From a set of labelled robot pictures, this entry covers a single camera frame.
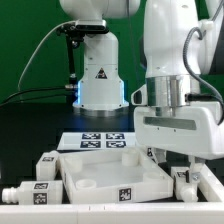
white plastic box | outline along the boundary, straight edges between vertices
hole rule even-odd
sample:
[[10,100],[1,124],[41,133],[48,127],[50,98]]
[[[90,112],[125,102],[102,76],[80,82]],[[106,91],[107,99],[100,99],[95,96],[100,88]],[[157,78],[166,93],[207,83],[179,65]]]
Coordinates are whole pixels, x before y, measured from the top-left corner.
[[134,203],[173,195],[172,178],[133,148],[66,153],[60,156],[60,171],[72,204]]

black table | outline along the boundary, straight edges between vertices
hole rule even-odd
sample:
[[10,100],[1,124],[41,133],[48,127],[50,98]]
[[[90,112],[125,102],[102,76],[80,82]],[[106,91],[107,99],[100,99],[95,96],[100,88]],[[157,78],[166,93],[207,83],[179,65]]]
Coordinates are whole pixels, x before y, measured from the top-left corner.
[[22,103],[0,108],[0,185],[35,180],[43,152],[55,150],[63,132],[134,131],[133,108],[127,115],[92,118],[75,115],[63,103]]

green wall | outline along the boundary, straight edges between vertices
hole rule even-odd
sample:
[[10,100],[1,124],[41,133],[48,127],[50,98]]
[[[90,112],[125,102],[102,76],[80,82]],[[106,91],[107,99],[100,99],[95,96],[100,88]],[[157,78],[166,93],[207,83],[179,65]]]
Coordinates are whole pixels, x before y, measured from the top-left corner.
[[[134,52],[137,58],[136,68],[133,63],[128,20],[108,20],[110,30],[119,39],[119,74],[127,83],[128,99],[138,86],[136,70],[140,84],[144,83],[145,72],[139,65],[138,42],[143,33],[145,2],[146,0],[141,1],[138,13],[131,18]],[[199,17],[206,18],[204,1],[197,0],[196,3]],[[40,40],[53,27],[70,18],[65,15],[58,0],[2,0],[0,8],[2,9],[0,13],[0,101],[2,101],[17,91],[19,77]],[[80,48],[75,52],[78,77],[82,76],[82,51],[83,49]],[[68,76],[65,38],[53,34],[34,59],[25,76],[22,89],[64,85],[68,82]]]

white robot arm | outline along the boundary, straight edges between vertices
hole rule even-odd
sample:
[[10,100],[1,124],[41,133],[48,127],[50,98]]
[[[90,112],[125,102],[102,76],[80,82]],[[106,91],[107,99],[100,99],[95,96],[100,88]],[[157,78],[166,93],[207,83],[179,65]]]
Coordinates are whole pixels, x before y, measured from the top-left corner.
[[[73,19],[101,20],[127,16],[127,0],[60,0],[63,10]],[[139,8],[140,0],[129,3],[130,15]]]
[[[140,0],[60,0],[60,3],[76,20],[75,26],[88,31],[106,28],[103,18],[134,14]],[[78,100],[73,104],[76,113],[108,117],[128,111],[124,83],[118,75],[118,40],[112,33],[85,36],[84,75],[78,88]]]
[[[220,0],[206,0],[210,16]],[[133,94],[135,131],[140,144],[204,159],[224,156],[224,124],[218,102],[188,102],[186,94],[200,94],[199,83],[183,62],[186,37],[201,26],[203,41],[193,35],[188,62],[196,74],[208,72],[220,33],[223,12],[213,21],[198,21],[195,0],[148,0],[145,11],[144,50],[146,85]]]

cable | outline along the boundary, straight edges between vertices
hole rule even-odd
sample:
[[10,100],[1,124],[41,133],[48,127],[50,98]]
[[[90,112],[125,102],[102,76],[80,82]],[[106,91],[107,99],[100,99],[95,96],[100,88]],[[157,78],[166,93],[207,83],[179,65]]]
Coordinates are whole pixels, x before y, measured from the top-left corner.
[[218,92],[218,90],[213,87],[212,85],[210,85],[208,82],[206,82],[205,80],[201,79],[198,75],[196,75],[194,73],[194,71],[191,69],[189,63],[188,63],[188,59],[187,59],[187,53],[188,53],[188,48],[189,48],[189,44],[190,44],[190,41],[193,37],[193,34],[195,32],[198,32],[199,34],[199,40],[202,40],[204,35],[206,33],[204,33],[204,35],[202,34],[201,30],[198,28],[198,27],[194,27],[190,30],[188,36],[187,36],[187,39],[184,43],[184,49],[183,49],[183,61],[184,61],[184,65],[185,65],[185,68],[187,69],[187,71],[189,72],[189,74],[195,78],[199,83],[201,83],[202,85],[204,85],[205,87],[207,87],[208,89],[210,89],[213,94],[215,96],[212,96],[214,99],[216,99],[220,104],[221,104],[221,107],[222,107],[222,116],[220,118],[220,121],[218,122],[218,125],[220,125],[223,120],[224,120],[224,103],[223,103],[223,99],[222,99],[222,96],[221,94]]
[[219,13],[220,13],[222,7],[223,7],[223,4],[224,4],[224,0],[222,0],[222,1],[220,2],[219,7],[218,7],[218,9],[216,10],[215,15],[212,17],[212,21],[213,21],[213,22],[215,22],[215,20],[217,19],[218,15],[219,15]]
[[[185,95],[185,100],[187,102],[192,102],[192,101],[212,101],[212,100],[216,100],[220,103],[222,111],[224,111],[224,104],[222,103],[222,101],[220,101],[219,98],[211,95],[211,94],[198,94],[198,93],[189,93]],[[218,125],[220,125],[224,120],[224,113],[222,113],[222,116],[218,122]]]
[[18,82],[18,91],[21,91],[21,85],[22,85],[22,81],[23,81],[23,79],[24,79],[24,76],[25,76],[25,74],[26,74],[26,72],[27,72],[27,70],[28,70],[30,64],[32,63],[34,57],[36,56],[37,52],[39,51],[39,49],[40,49],[41,46],[43,45],[43,43],[44,43],[44,42],[48,39],[48,37],[49,37],[53,32],[55,32],[59,27],[61,27],[61,26],[63,26],[63,25],[66,25],[66,24],[68,24],[68,23],[72,23],[72,22],[74,22],[74,21],[65,22],[65,23],[62,23],[62,24],[60,24],[60,25],[54,27],[54,28],[53,28],[53,29],[52,29],[52,30],[51,30],[51,31],[50,31],[50,32],[49,32],[49,33],[42,39],[42,41],[39,43],[39,45],[37,46],[37,48],[36,48],[35,51],[33,52],[32,56],[30,57],[30,59],[29,59],[27,65],[25,66],[25,68],[24,68],[24,70],[23,70],[23,72],[22,72],[22,74],[21,74],[21,76],[20,76],[20,79],[19,79],[19,82]]
[[32,97],[32,98],[27,98],[24,100],[9,101],[5,103],[1,103],[0,108],[11,103],[22,103],[22,102],[31,101],[31,100],[47,99],[47,98],[53,98],[53,97],[59,97],[59,96],[69,96],[69,94],[54,94],[54,95],[48,95],[48,96]]
[[42,92],[42,91],[53,91],[53,90],[65,90],[64,86],[58,86],[58,87],[45,87],[45,88],[34,88],[34,89],[27,89],[27,90],[23,90],[23,91],[19,91],[17,93],[13,93],[12,95],[10,95],[9,97],[7,97],[5,100],[2,101],[2,103],[7,103],[8,101],[10,101],[11,99],[20,96],[22,94],[25,93],[31,93],[31,92]]
[[130,42],[131,42],[131,50],[132,50],[132,57],[133,57],[133,61],[134,61],[134,66],[135,66],[135,78],[137,81],[137,87],[140,87],[140,83],[139,83],[139,74],[138,74],[138,69],[137,69],[137,57],[135,54],[135,47],[134,47],[134,36],[133,36],[133,29],[132,29],[132,24],[131,24],[131,17],[130,17],[130,11],[129,11],[129,7],[130,7],[130,0],[126,0],[126,5],[127,5],[127,16],[128,16],[128,22],[129,22],[129,32],[130,32]]

